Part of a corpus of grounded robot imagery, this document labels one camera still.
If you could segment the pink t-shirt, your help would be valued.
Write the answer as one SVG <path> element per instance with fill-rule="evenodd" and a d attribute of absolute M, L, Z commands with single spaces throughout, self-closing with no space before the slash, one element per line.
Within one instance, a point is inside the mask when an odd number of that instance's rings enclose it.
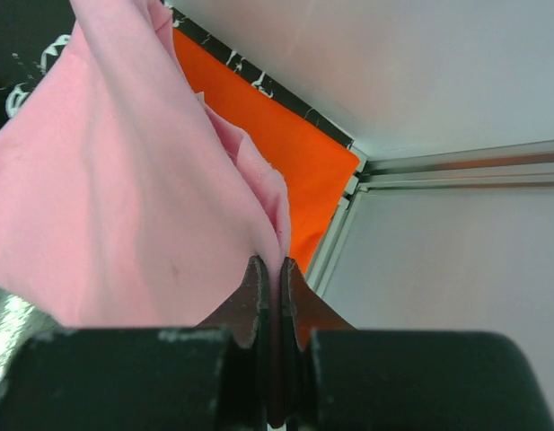
<path fill-rule="evenodd" d="M 59 60 L 0 130 L 0 287 L 70 327 L 189 326 L 252 256 L 276 285 L 285 182 L 192 91 L 158 1 L 75 1 Z"/>

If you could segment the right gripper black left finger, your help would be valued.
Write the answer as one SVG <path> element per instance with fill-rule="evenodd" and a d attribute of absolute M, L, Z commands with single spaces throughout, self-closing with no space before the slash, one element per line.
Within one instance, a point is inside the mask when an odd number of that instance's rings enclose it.
<path fill-rule="evenodd" d="M 268 272 L 194 328 L 56 329 L 0 380 L 0 430 L 263 430 Z"/>

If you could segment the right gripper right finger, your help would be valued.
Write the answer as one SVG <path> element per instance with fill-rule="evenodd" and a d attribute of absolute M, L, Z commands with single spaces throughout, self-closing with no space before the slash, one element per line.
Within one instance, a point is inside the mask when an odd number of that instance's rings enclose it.
<path fill-rule="evenodd" d="M 281 268 L 283 419 L 295 430 L 553 430 L 523 351 L 470 330 L 358 330 Z"/>

